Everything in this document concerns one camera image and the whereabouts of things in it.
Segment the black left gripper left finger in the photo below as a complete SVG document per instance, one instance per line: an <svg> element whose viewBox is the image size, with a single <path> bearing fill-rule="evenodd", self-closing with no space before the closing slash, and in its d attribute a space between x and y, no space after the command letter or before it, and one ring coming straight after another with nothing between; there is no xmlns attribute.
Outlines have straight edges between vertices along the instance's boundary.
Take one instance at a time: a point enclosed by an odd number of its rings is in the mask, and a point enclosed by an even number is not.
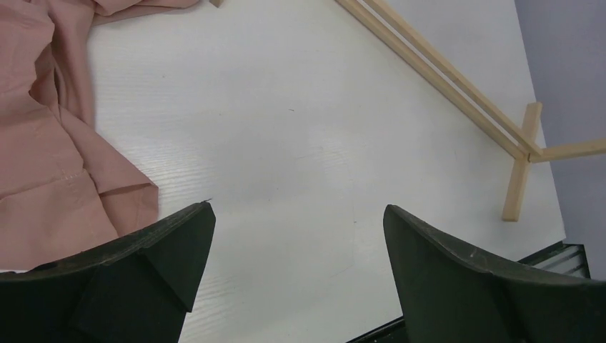
<svg viewBox="0 0 606 343"><path fill-rule="evenodd" d="M1 274L3 342L178 342L216 217L194 203L137 232Z"/></svg>

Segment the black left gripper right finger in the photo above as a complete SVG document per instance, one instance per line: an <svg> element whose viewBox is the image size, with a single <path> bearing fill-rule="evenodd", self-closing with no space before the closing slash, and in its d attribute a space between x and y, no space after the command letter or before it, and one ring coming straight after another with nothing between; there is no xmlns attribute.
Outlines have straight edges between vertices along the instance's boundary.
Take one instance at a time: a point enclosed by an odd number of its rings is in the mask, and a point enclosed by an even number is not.
<svg viewBox="0 0 606 343"><path fill-rule="evenodd" d="M603 342L605 283L520 264L395 205L384 237L411 342Z"/></svg>

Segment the pink shorts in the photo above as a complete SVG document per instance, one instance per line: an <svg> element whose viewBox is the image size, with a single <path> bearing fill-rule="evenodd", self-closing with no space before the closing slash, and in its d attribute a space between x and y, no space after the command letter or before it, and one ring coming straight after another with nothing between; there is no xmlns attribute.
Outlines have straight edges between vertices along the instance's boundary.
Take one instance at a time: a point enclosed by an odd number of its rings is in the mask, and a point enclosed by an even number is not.
<svg viewBox="0 0 606 343"><path fill-rule="evenodd" d="M159 190L94 128L91 27L190 1L1 3L1 269L24 272L153 224Z"/></svg>

